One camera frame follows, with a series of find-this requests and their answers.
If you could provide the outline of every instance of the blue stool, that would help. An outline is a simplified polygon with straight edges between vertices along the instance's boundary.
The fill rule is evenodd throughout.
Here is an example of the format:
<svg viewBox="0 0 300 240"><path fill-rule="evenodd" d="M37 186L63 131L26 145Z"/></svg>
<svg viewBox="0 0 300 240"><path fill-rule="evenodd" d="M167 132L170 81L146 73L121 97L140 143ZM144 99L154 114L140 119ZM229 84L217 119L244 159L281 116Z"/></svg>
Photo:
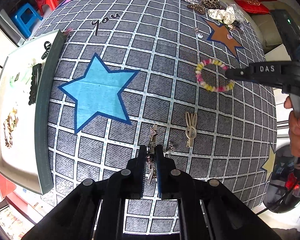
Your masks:
<svg viewBox="0 0 300 240"><path fill-rule="evenodd" d="M31 35L30 27L37 18L40 21L43 19L29 3L26 3L15 13L11 20L17 26L19 31L26 38L29 38Z"/></svg>

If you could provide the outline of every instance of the pink and yellow bracelet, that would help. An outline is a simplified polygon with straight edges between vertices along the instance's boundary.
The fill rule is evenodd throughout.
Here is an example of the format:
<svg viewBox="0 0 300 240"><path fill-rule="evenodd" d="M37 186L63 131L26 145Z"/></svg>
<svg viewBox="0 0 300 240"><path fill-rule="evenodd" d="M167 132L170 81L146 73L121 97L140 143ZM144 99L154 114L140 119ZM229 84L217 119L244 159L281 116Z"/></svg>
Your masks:
<svg viewBox="0 0 300 240"><path fill-rule="evenodd" d="M219 87L213 87L203 80L201 70L204 66L209 65L209 64L214 64L216 66L220 66L223 70L228 69L228 67L224 63L222 63L221 61L219 61L217 59L208 58L208 59L202 60L199 64L197 64L197 67L195 68L195 76L197 77L197 81L199 82L199 84L204 89L206 89L207 91L211 91L211 92L227 92L227 91L233 89L233 87L234 87L233 80L230 80L229 84L227 84L225 86L219 86Z"/></svg>

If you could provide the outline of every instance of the red cushion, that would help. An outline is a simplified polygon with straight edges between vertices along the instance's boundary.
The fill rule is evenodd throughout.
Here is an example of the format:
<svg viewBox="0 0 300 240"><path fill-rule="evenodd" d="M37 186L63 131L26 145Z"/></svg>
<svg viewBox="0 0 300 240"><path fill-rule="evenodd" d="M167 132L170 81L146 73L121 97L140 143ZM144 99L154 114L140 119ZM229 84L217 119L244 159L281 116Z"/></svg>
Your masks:
<svg viewBox="0 0 300 240"><path fill-rule="evenodd" d="M269 9L257 0L235 0L243 10L256 14L268 14Z"/></svg>

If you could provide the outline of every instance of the human hand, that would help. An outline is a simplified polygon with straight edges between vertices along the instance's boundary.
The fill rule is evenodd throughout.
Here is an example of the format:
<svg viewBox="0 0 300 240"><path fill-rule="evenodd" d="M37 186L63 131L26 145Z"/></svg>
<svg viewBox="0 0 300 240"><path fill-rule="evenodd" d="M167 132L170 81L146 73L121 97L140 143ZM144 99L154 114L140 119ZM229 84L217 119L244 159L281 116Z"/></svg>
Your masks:
<svg viewBox="0 0 300 240"><path fill-rule="evenodd" d="M287 97L283 105L286 109L292 108L290 97ZM291 154L300 157L300 119L295 117L293 111L289 115L289 137Z"/></svg>

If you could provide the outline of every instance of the orange star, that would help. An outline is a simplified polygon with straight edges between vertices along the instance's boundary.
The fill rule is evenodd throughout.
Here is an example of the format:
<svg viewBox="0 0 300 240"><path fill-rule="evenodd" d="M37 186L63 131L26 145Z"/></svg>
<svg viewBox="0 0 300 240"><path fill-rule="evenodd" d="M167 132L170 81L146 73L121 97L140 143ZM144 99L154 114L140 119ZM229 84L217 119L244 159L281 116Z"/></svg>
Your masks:
<svg viewBox="0 0 300 240"><path fill-rule="evenodd" d="M225 45L228 50L236 57L236 59L239 61L237 50L236 49L244 49L242 45L236 41L235 38L232 38L231 40L228 39L228 34L232 36L228 29L225 27L224 24L216 25L214 22L205 20L207 24L211 27L212 31L207 38L208 41L214 41L219 42Z"/></svg>

